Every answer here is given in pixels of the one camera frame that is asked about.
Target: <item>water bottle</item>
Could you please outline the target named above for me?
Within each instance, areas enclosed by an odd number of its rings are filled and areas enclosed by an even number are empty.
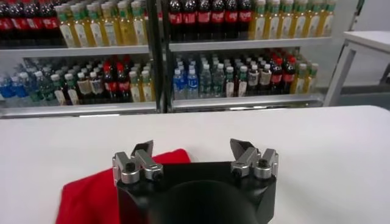
[[[187,99],[198,98],[198,80],[195,69],[191,69],[193,65],[190,65],[190,72],[188,74],[188,97]]]
[[[175,75],[173,76],[173,88],[175,100],[185,99],[184,93],[184,77],[179,69],[175,69]]]

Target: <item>red cloth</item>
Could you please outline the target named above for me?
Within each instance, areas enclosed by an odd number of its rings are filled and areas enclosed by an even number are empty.
[[[178,149],[154,157],[156,163],[190,163]],[[65,185],[56,224],[119,224],[118,201],[112,169]]]

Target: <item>red label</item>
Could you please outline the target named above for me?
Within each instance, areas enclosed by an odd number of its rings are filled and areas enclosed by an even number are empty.
[[[43,24],[46,29],[56,29],[59,27],[58,20],[56,17],[43,19]]]
[[[210,12],[199,12],[197,14],[197,21],[200,23],[209,23],[210,22]]]
[[[196,14],[195,13],[184,13],[183,19],[185,24],[193,24],[195,23]]]
[[[183,22],[183,16],[181,13],[169,14],[169,21],[171,24],[181,24]]]
[[[119,90],[120,91],[129,91],[130,90],[130,84],[128,82],[119,83]]]
[[[226,12],[225,13],[225,21],[228,23],[237,22],[238,13],[237,12]]]
[[[0,19],[0,30],[10,30],[13,28],[11,19]]]
[[[34,30],[43,29],[43,21],[40,18],[27,19],[29,27]]]
[[[13,26],[15,26],[18,30],[28,30],[30,29],[29,23],[26,19],[18,18],[18,19],[11,19]]]
[[[280,83],[282,81],[282,75],[272,75],[271,82],[272,83]]]
[[[211,21],[213,23],[223,23],[225,12],[213,12],[211,14]]]
[[[241,22],[249,22],[250,21],[250,15],[251,15],[251,11],[241,11],[238,14],[238,17],[239,17],[239,20]]]

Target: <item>shelf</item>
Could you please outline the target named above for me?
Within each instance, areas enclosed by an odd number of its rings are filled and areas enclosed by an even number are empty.
[[[148,45],[120,47],[41,48],[0,50],[0,57],[70,57],[115,54],[148,54]]]
[[[302,47],[322,45],[331,43],[332,38],[301,38],[301,39],[279,39],[279,40],[250,40],[250,41],[214,41],[198,43],[172,43],[169,49],[172,52],[186,51],[216,51],[236,49],[259,49],[270,47]]]
[[[276,106],[300,103],[322,103],[322,94],[290,94],[275,96],[252,96],[234,98],[213,98],[196,100],[174,100],[173,110],[199,110],[232,107]]]
[[[61,117],[100,114],[155,113],[156,103],[110,103],[64,107],[0,108],[0,118]]]

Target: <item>white table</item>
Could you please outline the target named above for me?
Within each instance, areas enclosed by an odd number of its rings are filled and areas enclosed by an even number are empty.
[[[325,107],[336,105],[356,52],[390,61],[390,32],[354,31],[344,32],[344,36],[344,48],[324,100]]]
[[[280,155],[272,223],[390,223],[389,133],[377,107],[0,120],[0,223],[53,223],[64,184],[138,142],[229,161],[230,138]]]

